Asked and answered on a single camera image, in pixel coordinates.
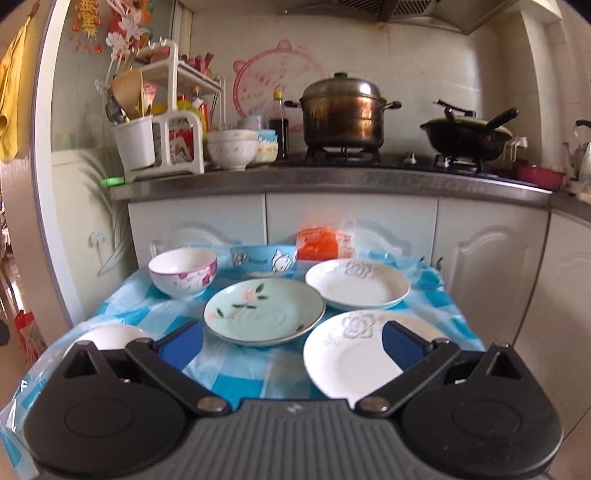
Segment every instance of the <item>pot lid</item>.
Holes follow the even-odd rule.
[[[345,72],[335,73],[331,79],[320,80],[309,85],[301,97],[305,102],[311,98],[330,96],[364,96],[376,100],[385,100],[377,86],[367,80],[349,77]]]

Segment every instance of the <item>table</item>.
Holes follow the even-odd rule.
[[[432,323],[465,350],[484,350],[466,319],[443,289],[438,272],[420,261],[389,262],[412,282],[408,296],[393,310],[419,316]],[[305,271],[290,274],[302,280]],[[14,399],[0,413],[0,437],[20,480],[31,480],[35,466],[23,447],[22,424],[27,411],[46,385],[68,346],[84,333],[107,323],[136,325],[160,339],[189,320],[202,321],[207,301],[219,290],[242,280],[238,270],[220,270],[206,292],[195,299],[172,300],[151,282],[145,268],[133,273],[101,305],[96,315],[51,345],[21,382]],[[339,312],[328,308],[323,320]],[[302,350],[306,335],[272,348],[252,348],[227,343],[205,332],[202,351],[184,373],[236,408],[242,398],[324,398],[304,368]]]

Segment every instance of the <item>kettle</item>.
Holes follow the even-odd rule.
[[[591,121],[589,120],[577,120],[574,123],[574,136],[579,140],[579,135],[577,133],[578,127],[588,127],[591,128]],[[566,147],[567,152],[567,160],[568,164],[574,169],[574,177],[579,178],[581,174],[581,170],[586,170],[587,172],[591,171],[591,148],[590,143],[581,144],[579,140],[579,146],[571,153],[570,145],[568,142],[564,142],[563,144]]]

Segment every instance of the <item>wooden spatula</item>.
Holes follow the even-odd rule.
[[[113,79],[113,95],[121,108],[129,115],[130,119],[141,116],[142,86],[144,80],[142,72],[130,70],[122,72]]]

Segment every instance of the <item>range hood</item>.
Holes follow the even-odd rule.
[[[278,14],[405,21],[469,35],[518,0],[274,0]]]

